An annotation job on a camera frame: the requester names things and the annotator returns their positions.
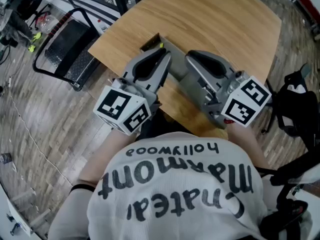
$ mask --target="floor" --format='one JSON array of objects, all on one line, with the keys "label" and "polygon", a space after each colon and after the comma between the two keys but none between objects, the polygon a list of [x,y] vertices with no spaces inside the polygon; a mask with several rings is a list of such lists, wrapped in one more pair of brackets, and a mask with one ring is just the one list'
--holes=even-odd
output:
[{"label": "floor", "polygon": [[[278,90],[285,75],[308,62],[312,72],[306,79],[307,86],[316,92],[320,48],[304,26],[300,12],[289,0],[262,1],[282,19],[280,39],[269,75],[272,86]],[[110,132],[110,128],[92,110],[102,88],[109,85],[108,79],[115,75],[101,65],[83,91],[75,92],[68,83],[33,72],[32,62],[33,55],[25,48],[12,49],[8,60],[0,66],[0,80],[4,82],[12,76],[11,95],[31,135],[43,154],[72,182]],[[43,57],[38,61],[39,66],[53,70]],[[270,114],[271,111],[265,109],[252,127],[265,156],[276,169],[306,150],[300,139],[285,135],[277,123],[269,134],[260,134]],[[0,98],[0,129],[0,151],[11,153],[17,167],[15,173],[10,165],[0,164],[0,179],[10,197],[32,187],[37,193],[32,202],[39,211],[52,210],[47,223],[38,231],[43,237],[71,187],[34,145],[8,91]],[[25,216],[31,220],[37,216],[37,210],[30,210]]]}]

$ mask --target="white marker cube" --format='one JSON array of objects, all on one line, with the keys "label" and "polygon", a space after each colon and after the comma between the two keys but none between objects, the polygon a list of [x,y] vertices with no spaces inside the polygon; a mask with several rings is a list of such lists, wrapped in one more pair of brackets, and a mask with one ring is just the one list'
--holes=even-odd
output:
[{"label": "white marker cube", "polygon": [[134,133],[151,117],[144,97],[111,86],[104,87],[93,112],[105,123],[127,135]]}]

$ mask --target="sleeve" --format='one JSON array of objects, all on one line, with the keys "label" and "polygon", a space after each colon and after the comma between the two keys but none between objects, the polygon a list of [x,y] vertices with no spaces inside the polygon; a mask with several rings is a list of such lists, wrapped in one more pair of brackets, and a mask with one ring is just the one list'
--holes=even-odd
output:
[{"label": "sleeve", "polygon": [[89,237],[87,209],[95,188],[75,185],[56,214],[48,240],[86,240]]}]

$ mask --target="yellow object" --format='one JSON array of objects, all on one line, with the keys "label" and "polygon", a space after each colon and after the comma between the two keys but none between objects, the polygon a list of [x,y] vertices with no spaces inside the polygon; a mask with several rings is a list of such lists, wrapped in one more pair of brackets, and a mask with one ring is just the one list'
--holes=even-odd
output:
[{"label": "yellow object", "polygon": [[42,36],[42,33],[41,32],[38,32],[36,33],[34,36],[33,36],[33,39],[32,39],[32,43],[36,40],[38,40],[40,37]]},{"label": "yellow object", "polygon": [[28,48],[29,52],[31,52],[31,53],[33,53],[35,51],[35,49],[36,49],[35,45],[30,45]]}]

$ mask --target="wooden table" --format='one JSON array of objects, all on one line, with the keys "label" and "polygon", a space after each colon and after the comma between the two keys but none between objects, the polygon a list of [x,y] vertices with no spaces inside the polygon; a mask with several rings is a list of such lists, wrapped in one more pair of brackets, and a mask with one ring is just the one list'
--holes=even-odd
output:
[{"label": "wooden table", "polygon": [[[265,82],[276,52],[281,20],[260,0],[142,0],[117,20],[89,52],[121,76],[139,48],[156,33],[182,51],[204,50]],[[161,109],[202,137],[226,138],[167,79]]]}]

